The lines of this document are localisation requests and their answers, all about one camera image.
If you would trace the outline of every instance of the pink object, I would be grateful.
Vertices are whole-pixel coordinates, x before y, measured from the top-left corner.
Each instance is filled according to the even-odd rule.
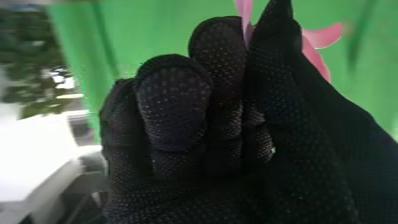
[[[252,0],[234,0],[234,6],[238,9],[238,15],[241,17],[243,38],[245,38],[245,44],[248,46],[248,41],[252,37],[252,26],[250,26]]]
[[[245,43],[248,45],[250,35],[252,35],[252,0],[234,0],[234,6],[238,9],[238,15],[241,17],[241,26],[243,26],[243,37]],[[302,30],[302,53],[307,57],[309,62],[312,63],[321,77],[330,82],[330,71],[326,64],[323,62],[321,55],[316,52],[316,49],[326,48],[341,39],[341,23],[335,23],[328,28],[321,30]]]

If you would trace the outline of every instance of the black mesh fabric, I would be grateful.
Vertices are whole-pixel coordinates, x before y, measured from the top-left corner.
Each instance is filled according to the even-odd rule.
[[[398,223],[396,143],[300,42],[291,2],[271,0],[248,52],[239,18],[215,18],[190,58],[152,58],[115,83],[101,110],[110,224]]]

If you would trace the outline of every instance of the leaf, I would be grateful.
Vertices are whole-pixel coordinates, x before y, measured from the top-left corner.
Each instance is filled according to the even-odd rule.
[[[17,103],[17,96],[7,93],[1,97],[1,102],[3,103]]]
[[[30,104],[28,106],[23,107],[19,119],[33,117],[35,115],[40,114],[40,111],[42,111],[42,109],[37,108],[35,104]]]

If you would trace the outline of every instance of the textured glove fabric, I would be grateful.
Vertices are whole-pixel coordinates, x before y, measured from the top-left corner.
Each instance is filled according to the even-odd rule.
[[[291,15],[271,0],[248,51],[239,18],[206,20],[190,57],[115,83],[110,224],[398,223],[396,143],[305,60]]]

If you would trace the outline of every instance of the black glove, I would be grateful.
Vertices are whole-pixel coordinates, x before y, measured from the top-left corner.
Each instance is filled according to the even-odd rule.
[[[305,60],[291,14],[271,0],[247,56],[239,19],[204,21],[190,58],[115,83],[108,223],[398,223],[396,143]]]

